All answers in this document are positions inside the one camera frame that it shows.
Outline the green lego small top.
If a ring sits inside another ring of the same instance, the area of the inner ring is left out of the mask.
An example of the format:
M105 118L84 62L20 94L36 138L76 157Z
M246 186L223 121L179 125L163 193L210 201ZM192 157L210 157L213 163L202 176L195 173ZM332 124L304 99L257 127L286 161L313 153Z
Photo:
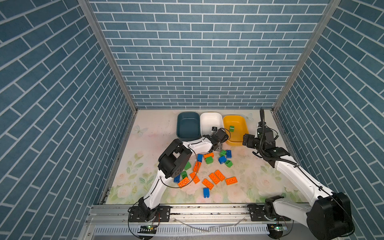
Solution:
M220 157L225 157L226 155L227 155L227 151L222 150L222 151L220 152Z

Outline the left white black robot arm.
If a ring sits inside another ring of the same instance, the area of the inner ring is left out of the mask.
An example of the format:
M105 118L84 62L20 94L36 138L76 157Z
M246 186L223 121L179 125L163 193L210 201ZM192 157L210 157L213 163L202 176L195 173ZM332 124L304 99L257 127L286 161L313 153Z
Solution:
M141 215L150 220L157 212L161 198L169 187L170 182L180 175L189 162L191 156L212 153L220 144L230 139L231 133L220 128L212 135L204 135L200 139L182 142L173 140L159 157L158 172L148 193L138 200Z

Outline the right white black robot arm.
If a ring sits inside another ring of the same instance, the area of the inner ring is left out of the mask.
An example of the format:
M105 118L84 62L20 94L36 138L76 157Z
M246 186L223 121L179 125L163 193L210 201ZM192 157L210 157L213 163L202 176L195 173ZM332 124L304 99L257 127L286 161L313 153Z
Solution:
M318 240L348 237L355 232L351 201L336 193L305 171L284 148L276 147L272 131L258 128L256 135L245 134L243 145L255 149L271 167L282 173L303 194L306 203L295 203L277 195L266 199L264 216L270 221L288 218L306 226Z

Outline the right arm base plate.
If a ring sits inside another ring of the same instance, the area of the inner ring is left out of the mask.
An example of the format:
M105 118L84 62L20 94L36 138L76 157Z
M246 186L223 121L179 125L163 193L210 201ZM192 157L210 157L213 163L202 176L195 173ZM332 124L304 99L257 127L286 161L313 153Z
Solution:
M250 218L252 222L279 222L279 221L290 221L291 219L284 216L274 216L274 217L267 217L264 211L264 205L258 205L258 204L249 204L247 205L247 210L250 214Z

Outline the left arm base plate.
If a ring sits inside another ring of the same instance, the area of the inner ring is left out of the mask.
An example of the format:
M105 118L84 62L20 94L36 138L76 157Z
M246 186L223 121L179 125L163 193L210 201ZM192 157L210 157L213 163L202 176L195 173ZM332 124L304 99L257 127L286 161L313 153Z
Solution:
M129 222L144 223L144 222L169 222L171 207L158 206L155 209L146 209L145 207L131 207L129 213Z

